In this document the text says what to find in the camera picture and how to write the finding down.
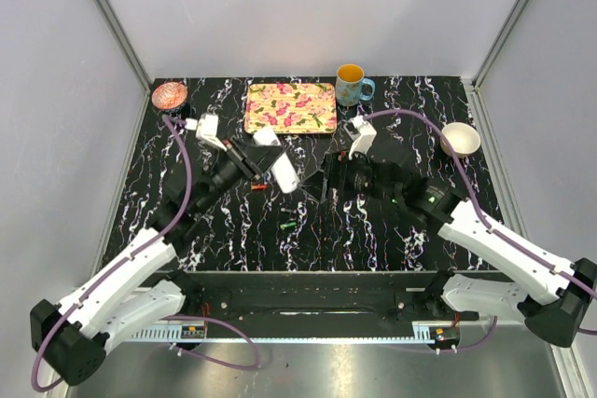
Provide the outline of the white remote control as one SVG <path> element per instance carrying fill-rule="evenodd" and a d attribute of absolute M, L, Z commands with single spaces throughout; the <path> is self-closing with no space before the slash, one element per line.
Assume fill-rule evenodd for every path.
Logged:
<path fill-rule="evenodd" d="M 257 145 L 282 146 L 272 127 L 258 130 L 253 140 Z M 284 194 L 290 194 L 299 187 L 298 174 L 285 150 L 271 166 L 271 173 Z"/>

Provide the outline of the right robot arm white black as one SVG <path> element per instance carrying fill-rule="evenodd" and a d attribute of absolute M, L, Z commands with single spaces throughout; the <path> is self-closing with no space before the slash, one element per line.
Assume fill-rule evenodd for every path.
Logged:
<path fill-rule="evenodd" d="M 493 315 L 523 323 L 561 348 L 570 347 L 580 332 L 596 291 L 595 263 L 586 257 L 571 261 L 536 246 L 491 218 L 462 190 L 400 163 L 343 152 L 326 156 L 300 187 L 318 202 L 337 191 L 390 203 L 401 217 L 467 249 L 508 278 L 441 274 L 428 285 L 417 311 L 437 320 L 454 312 Z"/>

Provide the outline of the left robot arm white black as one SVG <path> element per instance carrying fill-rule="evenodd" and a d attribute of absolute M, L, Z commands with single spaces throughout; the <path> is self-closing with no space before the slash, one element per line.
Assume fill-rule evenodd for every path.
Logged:
<path fill-rule="evenodd" d="M 50 366 L 70 386 L 92 376 L 106 356 L 151 323 L 178 315 L 207 317 L 203 287 L 184 270 L 170 272 L 148 291 L 132 296 L 154 272 L 188 252 L 206 213 L 241 180 L 253 180 L 278 167 L 285 158 L 274 133 L 246 143 L 230 138 L 217 144 L 215 164 L 195 174 L 184 144 L 182 182 L 164 191 L 148 225 L 104 268 L 73 293 L 52 303 L 39 301 L 30 311 L 35 351 L 31 383 L 35 391 L 50 389 L 38 381 L 41 364 Z"/>

